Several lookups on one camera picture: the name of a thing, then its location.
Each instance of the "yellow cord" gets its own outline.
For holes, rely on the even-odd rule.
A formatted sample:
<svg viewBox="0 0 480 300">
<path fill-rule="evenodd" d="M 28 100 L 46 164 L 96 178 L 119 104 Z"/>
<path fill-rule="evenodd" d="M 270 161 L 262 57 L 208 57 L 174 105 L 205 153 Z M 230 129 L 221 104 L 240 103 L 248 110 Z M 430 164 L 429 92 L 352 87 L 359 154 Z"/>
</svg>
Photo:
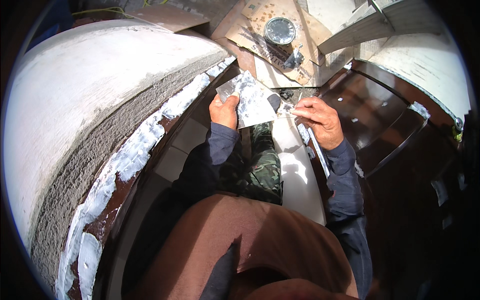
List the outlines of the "yellow cord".
<svg viewBox="0 0 480 300">
<path fill-rule="evenodd" d="M 130 17 L 130 16 L 126 15 L 125 11 L 120 6 L 112 6 L 112 7 L 107 7 L 107 8 L 97 8 L 97 9 L 86 10 L 86 11 L 81 11 L 81 12 L 74 12 L 74 13 L 72 13 L 72 16 L 82 14 L 82 13 L 87 13 L 87 12 L 117 12 L 117 13 L 123 14 L 125 17 L 127 17 L 129 19 L 133 19 L 133 17 Z"/>
<path fill-rule="evenodd" d="M 144 5 L 143 7 L 145 6 L 151 6 L 150 4 L 148 4 L 147 2 L 148 0 L 144 0 Z M 163 0 L 160 4 L 165 4 L 168 0 Z M 125 14 L 125 11 L 123 10 L 123 8 L 121 8 L 120 6 L 112 6 L 112 7 L 107 7 L 107 8 L 96 8 L 96 9 L 92 9 L 92 10 L 86 10 L 86 11 L 81 11 L 81 12 L 74 12 L 72 13 L 72 16 L 75 16 L 75 15 L 78 15 L 78 14 L 82 14 L 82 13 L 87 13 L 87 12 L 116 12 L 116 13 L 121 13 L 123 14 L 125 17 L 127 17 L 128 19 L 133 19 L 133 17 L 130 17 L 129 15 L 126 15 Z"/>
<path fill-rule="evenodd" d="M 144 0 L 144 5 L 142 7 L 145 7 L 145 6 L 151 6 L 150 4 L 148 4 L 147 2 L 148 0 Z M 165 4 L 167 3 L 168 0 L 163 0 L 160 4 Z"/>
</svg>

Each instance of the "paint can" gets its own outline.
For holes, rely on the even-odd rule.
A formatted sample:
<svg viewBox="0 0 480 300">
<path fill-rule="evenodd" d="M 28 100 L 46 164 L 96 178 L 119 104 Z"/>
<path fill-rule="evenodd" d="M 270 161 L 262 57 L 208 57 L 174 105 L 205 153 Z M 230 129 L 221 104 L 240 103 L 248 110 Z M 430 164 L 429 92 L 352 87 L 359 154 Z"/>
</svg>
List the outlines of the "paint can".
<svg viewBox="0 0 480 300">
<path fill-rule="evenodd" d="M 267 21 L 264 27 L 265 39 L 273 44 L 287 45 L 295 39 L 296 31 L 293 23 L 283 17 L 275 17 Z"/>
</svg>

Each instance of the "man's right hand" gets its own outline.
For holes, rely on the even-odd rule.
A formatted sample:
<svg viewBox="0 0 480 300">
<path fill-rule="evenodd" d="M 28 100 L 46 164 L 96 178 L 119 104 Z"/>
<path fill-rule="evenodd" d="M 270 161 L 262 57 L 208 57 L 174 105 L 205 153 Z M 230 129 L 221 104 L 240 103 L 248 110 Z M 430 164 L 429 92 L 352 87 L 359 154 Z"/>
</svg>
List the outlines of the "man's right hand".
<svg viewBox="0 0 480 300">
<path fill-rule="evenodd" d="M 303 117 L 302 122 L 313 130 L 323 149 L 332 150 L 342 143 L 343 132 L 338 114 L 320 98 L 303 98 L 290 113 Z"/>
</svg>

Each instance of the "hand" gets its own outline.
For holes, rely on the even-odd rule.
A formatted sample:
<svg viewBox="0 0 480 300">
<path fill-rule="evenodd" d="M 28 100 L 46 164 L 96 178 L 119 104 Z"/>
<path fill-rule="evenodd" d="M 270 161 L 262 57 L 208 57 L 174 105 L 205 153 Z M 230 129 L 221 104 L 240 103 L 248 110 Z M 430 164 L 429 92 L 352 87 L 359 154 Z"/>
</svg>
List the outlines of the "hand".
<svg viewBox="0 0 480 300">
<path fill-rule="evenodd" d="M 213 123 L 227 126 L 233 130 L 237 129 L 237 104 L 240 101 L 240 95 L 237 92 L 227 98 L 222 103 L 220 96 L 217 94 L 210 103 L 210 119 Z"/>
<path fill-rule="evenodd" d="M 320 98 L 303 98 L 290 112 L 303 117 L 302 122 L 313 130 L 323 149 L 332 150 L 342 143 L 343 132 L 338 114 Z"/>
</svg>

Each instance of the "man's left hand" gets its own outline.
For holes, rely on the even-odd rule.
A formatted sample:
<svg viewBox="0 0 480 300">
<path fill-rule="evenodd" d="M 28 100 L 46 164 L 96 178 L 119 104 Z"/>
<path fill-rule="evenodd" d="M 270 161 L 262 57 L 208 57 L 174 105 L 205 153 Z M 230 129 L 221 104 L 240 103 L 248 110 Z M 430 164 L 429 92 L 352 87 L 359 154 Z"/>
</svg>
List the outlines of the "man's left hand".
<svg viewBox="0 0 480 300">
<path fill-rule="evenodd" d="M 240 101 L 240 95 L 237 92 L 227 98 L 222 103 L 220 96 L 217 94 L 210 103 L 210 119 L 213 123 L 227 126 L 233 130 L 237 129 L 237 104 Z"/>
</svg>

